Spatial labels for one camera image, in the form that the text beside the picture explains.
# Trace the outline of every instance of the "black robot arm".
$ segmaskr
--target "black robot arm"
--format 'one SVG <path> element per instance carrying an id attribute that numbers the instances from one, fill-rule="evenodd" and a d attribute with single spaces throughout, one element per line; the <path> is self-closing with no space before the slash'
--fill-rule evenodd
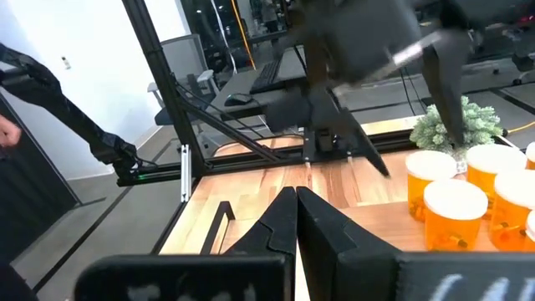
<path id="1" fill-rule="evenodd" d="M 0 43 L 0 61 L 15 68 L 0 70 L 0 85 L 13 96 L 46 109 L 88 142 L 93 156 L 112 164 L 119 177 L 128 177 L 133 168 L 141 167 L 134 145 L 96 125 L 73 104 L 61 90 L 58 79 L 45 66 L 26 54 Z"/>

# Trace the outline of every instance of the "white bottle cap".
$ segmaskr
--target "white bottle cap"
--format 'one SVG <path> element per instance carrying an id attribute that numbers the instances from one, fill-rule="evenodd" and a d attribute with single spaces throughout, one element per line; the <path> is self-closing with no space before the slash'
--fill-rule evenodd
<path id="1" fill-rule="evenodd" d="M 452 156 L 434 150 L 419 150 L 407 156 L 407 171 L 427 181 L 451 179 L 457 174 L 457 162 Z"/>
<path id="2" fill-rule="evenodd" d="M 525 169 L 527 157 L 519 149 L 507 145 L 477 145 L 466 153 L 466 163 L 490 174 Z"/>
<path id="3" fill-rule="evenodd" d="M 515 205 L 535 209 L 535 171 L 519 170 L 499 173 L 494 191 L 502 199 Z"/>
<path id="4" fill-rule="evenodd" d="M 535 211 L 527 215 L 526 221 L 526 235 L 535 242 Z"/>
<path id="5" fill-rule="evenodd" d="M 535 142 L 530 143 L 526 149 L 526 157 L 531 161 L 535 162 Z"/>
<path id="6" fill-rule="evenodd" d="M 428 210 L 441 217 L 471 221 L 487 212 L 488 198 L 479 187 L 463 180 L 434 181 L 424 190 Z"/>

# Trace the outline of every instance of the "metal pole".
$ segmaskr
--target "metal pole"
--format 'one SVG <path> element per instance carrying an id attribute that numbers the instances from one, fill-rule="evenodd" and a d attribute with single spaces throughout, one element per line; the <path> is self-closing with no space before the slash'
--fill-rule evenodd
<path id="1" fill-rule="evenodd" d="M 206 167 L 201 148 L 186 111 L 178 105 L 179 102 L 185 103 L 186 100 L 182 99 L 176 91 L 175 79 L 171 75 L 171 69 L 164 56 L 154 24 L 150 19 L 145 0 L 123 0 L 123 4 L 154 76 L 155 83 L 160 90 L 161 98 L 173 121 L 176 134 L 183 145 L 191 147 L 193 171 L 196 176 L 202 176 Z"/>

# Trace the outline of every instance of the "computer mouse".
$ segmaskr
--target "computer mouse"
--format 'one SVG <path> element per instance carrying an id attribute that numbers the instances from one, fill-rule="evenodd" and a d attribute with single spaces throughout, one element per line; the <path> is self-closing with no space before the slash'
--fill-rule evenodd
<path id="1" fill-rule="evenodd" d="M 254 98 L 247 94 L 230 94 L 225 100 L 225 106 L 237 106 L 250 104 Z"/>

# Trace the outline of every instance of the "black cable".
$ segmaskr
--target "black cable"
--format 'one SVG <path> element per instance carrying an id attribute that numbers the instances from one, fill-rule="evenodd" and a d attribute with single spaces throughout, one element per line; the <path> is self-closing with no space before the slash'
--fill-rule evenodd
<path id="1" fill-rule="evenodd" d="M 250 130 L 252 133 L 257 134 L 260 138 L 262 138 L 262 139 L 266 138 L 266 137 L 264 137 L 263 135 L 261 135 L 260 133 L 258 133 L 257 131 L 255 131 L 252 127 L 250 127 L 249 125 L 244 124 L 243 122 L 241 122 L 241 121 L 238 120 L 237 118 L 234 118 L 234 116 L 228 114 L 228 113 L 225 112 L 224 110 L 219 110 L 215 105 L 212 105 L 211 103 L 207 102 L 207 101 L 204 100 L 201 96 L 193 94 L 193 92 L 191 92 L 190 90 L 186 89 L 186 87 L 184 87 L 181 83 L 176 82 L 176 85 L 177 85 L 179 88 L 182 88 L 183 90 L 185 90 L 187 93 L 193 95 L 194 98 L 200 100 L 203 104 L 210 106 L 211 108 L 213 108 L 214 110 L 218 111 L 218 112 L 221 113 L 222 115 L 225 115 L 226 117 L 229 117 L 230 119 L 236 121 L 238 124 L 242 125 L 244 128 Z"/>
<path id="2" fill-rule="evenodd" d="M 424 113 L 427 112 L 427 108 L 425 107 L 425 104 L 423 101 L 421 101 L 420 96 L 418 95 L 418 90 L 415 87 L 415 84 L 412 82 L 412 78 L 410 77 L 409 70 L 407 70 L 407 67 L 404 67 L 405 72 L 407 73 L 407 77 L 409 78 L 410 84 L 412 85 L 412 89 L 415 91 L 416 98 L 418 99 L 418 102 L 420 103 L 421 108 L 424 110 Z"/>
<path id="3" fill-rule="evenodd" d="M 304 63 L 303 57 L 301 56 L 301 53 L 299 52 L 299 49 L 297 46 L 293 46 L 293 51 L 295 51 L 295 54 L 298 56 L 299 63 L 301 63 L 301 66 L 303 67 L 304 74 L 308 76 L 307 73 L 307 65 Z"/>
<path id="4" fill-rule="evenodd" d="M 410 110 L 412 111 L 412 114 L 416 116 L 415 109 L 412 107 L 412 103 L 410 102 L 409 91 L 407 91 L 407 86 L 405 85 L 405 77 L 403 76 L 403 72 L 401 71 L 401 69 L 400 69 L 400 74 L 401 74 L 401 81 L 403 82 L 403 88 L 405 89 L 405 95 L 407 96 L 407 102 L 409 103 L 409 106 L 410 106 Z"/>

